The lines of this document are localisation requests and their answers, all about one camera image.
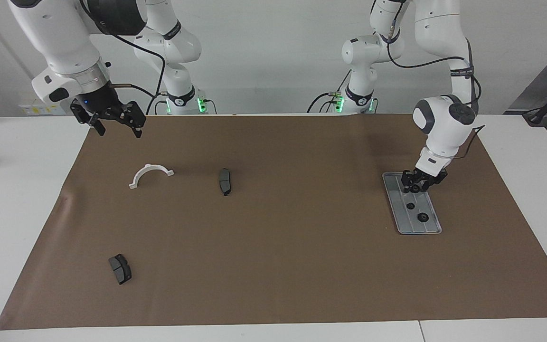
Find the black mount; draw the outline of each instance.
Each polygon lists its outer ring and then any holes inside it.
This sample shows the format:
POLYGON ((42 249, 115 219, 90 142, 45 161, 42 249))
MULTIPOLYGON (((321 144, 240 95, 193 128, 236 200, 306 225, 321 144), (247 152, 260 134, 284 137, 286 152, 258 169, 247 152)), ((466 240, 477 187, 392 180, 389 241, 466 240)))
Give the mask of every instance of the black mount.
POLYGON ((430 186, 440 184, 447 175, 447 169, 442 169, 436 177, 428 175, 420 169, 404 170, 402 173, 402 185, 404 186, 402 192, 426 192, 430 186))
POLYGON ((134 101, 122 104, 121 106, 107 108, 91 116, 78 100, 73 100, 70 107, 73 115, 80 124, 87 124, 93 127, 100 136, 103 136, 106 131, 100 120, 115 120, 122 125, 126 125, 132 128, 132 132, 136 138, 140 138, 143 134, 141 129, 145 125, 146 117, 141 107, 134 101))

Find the white wall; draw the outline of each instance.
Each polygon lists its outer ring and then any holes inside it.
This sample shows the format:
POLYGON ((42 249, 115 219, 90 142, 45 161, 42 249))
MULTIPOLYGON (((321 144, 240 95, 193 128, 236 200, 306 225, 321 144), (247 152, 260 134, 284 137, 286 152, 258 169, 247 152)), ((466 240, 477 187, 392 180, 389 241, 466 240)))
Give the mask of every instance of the white wall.
MULTIPOLYGON (((336 89, 347 72, 340 56, 345 39, 372 33, 370 0, 174 0, 185 28, 202 42, 202 58, 187 67, 196 85, 217 102, 220 113, 303 112, 318 94, 336 89)), ((404 64, 433 56, 415 45, 412 6, 403 34, 404 64)), ((481 113, 503 113, 547 65, 547 1, 462 1, 462 25, 472 43, 477 76, 484 86, 481 113)), ((26 37, 4 0, 0 36, 18 57, 20 69, 37 74, 43 57, 26 37)), ((154 90, 158 74, 112 37, 95 36, 105 60, 113 62, 114 82, 154 90)), ((421 98, 450 91, 447 65, 403 70, 377 65, 380 113, 408 113, 421 98)), ((4 74, 11 83, 28 81, 4 74)), ((146 96, 122 89, 123 100, 146 96)))

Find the black round part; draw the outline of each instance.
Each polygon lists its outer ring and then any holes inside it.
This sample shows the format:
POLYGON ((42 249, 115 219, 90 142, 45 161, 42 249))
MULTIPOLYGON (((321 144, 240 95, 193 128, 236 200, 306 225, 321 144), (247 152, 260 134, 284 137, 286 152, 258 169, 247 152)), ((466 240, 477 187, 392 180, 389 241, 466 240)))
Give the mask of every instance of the black round part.
POLYGON ((420 212, 419 215, 417 215, 417 219, 419 222, 426 223, 430 220, 430 216, 428 216, 425 212, 420 212))

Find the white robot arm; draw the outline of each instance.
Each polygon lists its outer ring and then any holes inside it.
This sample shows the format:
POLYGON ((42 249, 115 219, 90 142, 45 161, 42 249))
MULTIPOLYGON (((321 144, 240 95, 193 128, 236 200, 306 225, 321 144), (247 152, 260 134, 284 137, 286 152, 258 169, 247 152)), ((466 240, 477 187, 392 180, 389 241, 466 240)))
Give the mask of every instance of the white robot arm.
MULTIPOLYGON (((8 3, 22 30, 48 63, 46 70, 32 82, 35 93, 46 104, 73 100, 70 107, 78 122, 92 126, 100 135, 105 131, 100 119, 106 119, 129 126, 139 138, 146 119, 136 102, 120 102, 107 71, 109 65, 102 61, 89 39, 90 34, 104 33, 121 39, 119 35, 139 34, 148 21, 150 28, 136 39, 139 46, 155 50, 174 63, 196 60, 201 52, 199 41, 180 29, 168 0, 8 0, 8 3)), ((148 54, 135 50, 141 59, 161 68, 158 57, 145 57, 143 54, 148 54)), ((183 98, 193 89, 189 74, 180 65, 170 66, 163 78, 169 87, 169 97, 183 98)), ((200 108, 206 107, 200 104, 200 107, 197 102, 194 106, 181 106, 178 112, 199 113, 200 108)))
MULTIPOLYGON (((170 0, 146 0, 147 28, 134 43, 163 56, 163 82, 166 85, 170 114, 207 114, 204 93, 196 89, 189 71, 180 63, 198 60, 202 46, 195 35, 183 28, 170 0)), ((161 71, 161 59, 138 48, 136 56, 161 71)))
POLYGON ((351 66, 349 84, 341 93, 343 100, 338 110, 343 113, 364 113, 369 109, 377 81, 373 64, 390 61, 388 48, 394 59, 404 52, 400 30, 391 38, 388 38, 388 31, 396 13, 400 10, 398 20, 401 20, 406 7, 401 8, 401 4, 389 0, 379 0, 375 5, 370 19, 375 29, 373 35, 356 37, 343 44, 343 61, 351 66))
MULTIPOLYGON (((352 101, 371 97, 376 73, 373 63, 397 59, 404 49, 400 22, 410 0, 377 0, 371 13, 373 36, 347 41, 344 60, 352 65, 352 79, 343 94, 343 111, 364 111, 367 102, 352 101)), ((412 0, 416 5, 417 44, 449 63, 452 93, 417 102, 413 121, 428 139, 414 171, 405 171, 405 191, 426 191, 447 175, 445 167, 472 132, 478 113, 472 50, 462 32, 459 0, 412 0)))

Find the brown paper mat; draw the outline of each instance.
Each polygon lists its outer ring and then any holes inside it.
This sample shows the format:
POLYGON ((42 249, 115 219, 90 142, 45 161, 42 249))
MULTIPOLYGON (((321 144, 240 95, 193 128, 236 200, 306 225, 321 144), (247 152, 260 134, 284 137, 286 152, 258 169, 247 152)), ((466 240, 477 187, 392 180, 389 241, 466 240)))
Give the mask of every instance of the brown paper mat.
POLYGON ((108 124, 0 329, 547 317, 547 256, 480 141, 431 190, 443 233, 398 234, 381 175, 424 141, 410 115, 150 117, 139 140, 108 124), (130 190, 147 163, 176 175, 130 190))

